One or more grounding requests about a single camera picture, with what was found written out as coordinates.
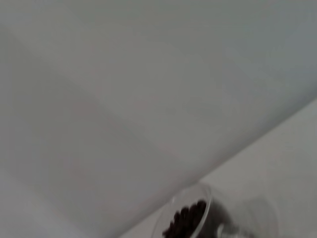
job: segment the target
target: white countertop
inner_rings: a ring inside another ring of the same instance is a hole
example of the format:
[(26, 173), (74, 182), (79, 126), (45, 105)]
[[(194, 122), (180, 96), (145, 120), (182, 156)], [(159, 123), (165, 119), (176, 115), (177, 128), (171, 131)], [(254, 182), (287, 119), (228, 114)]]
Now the white countertop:
[[(317, 100), (202, 179), (274, 206), (283, 238), (317, 237)], [(150, 238), (159, 210), (121, 238)]]

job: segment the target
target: white wall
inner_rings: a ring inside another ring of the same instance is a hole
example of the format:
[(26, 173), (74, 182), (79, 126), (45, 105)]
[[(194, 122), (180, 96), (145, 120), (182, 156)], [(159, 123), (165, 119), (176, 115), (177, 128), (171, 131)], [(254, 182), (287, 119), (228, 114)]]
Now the white wall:
[(112, 234), (317, 94), (315, 14), (313, 1), (2, 1), (2, 167), (88, 235)]

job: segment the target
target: dark coffee beans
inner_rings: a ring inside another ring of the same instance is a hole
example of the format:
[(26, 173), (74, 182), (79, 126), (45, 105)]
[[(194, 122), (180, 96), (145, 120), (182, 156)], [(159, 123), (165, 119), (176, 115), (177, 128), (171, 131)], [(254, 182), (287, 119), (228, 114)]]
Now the dark coffee beans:
[(183, 207), (180, 212), (177, 211), (174, 221), (162, 235), (165, 238), (190, 238), (204, 215), (206, 205), (205, 201), (200, 200), (190, 208)]

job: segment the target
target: white surface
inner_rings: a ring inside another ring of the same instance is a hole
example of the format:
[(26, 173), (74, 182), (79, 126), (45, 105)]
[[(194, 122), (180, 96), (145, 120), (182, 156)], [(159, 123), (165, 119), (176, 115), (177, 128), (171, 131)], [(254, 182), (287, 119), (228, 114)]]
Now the white surface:
[(309, 0), (2, 0), (1, 169), (109, 235), (316, 95), (315, 13)]
[[(263, 198), (279, 218), (280, 237), (317, 232), (317, 101), (202, 179), (234, 199)], [(149, 238), (159, 210), (121, 238)]]

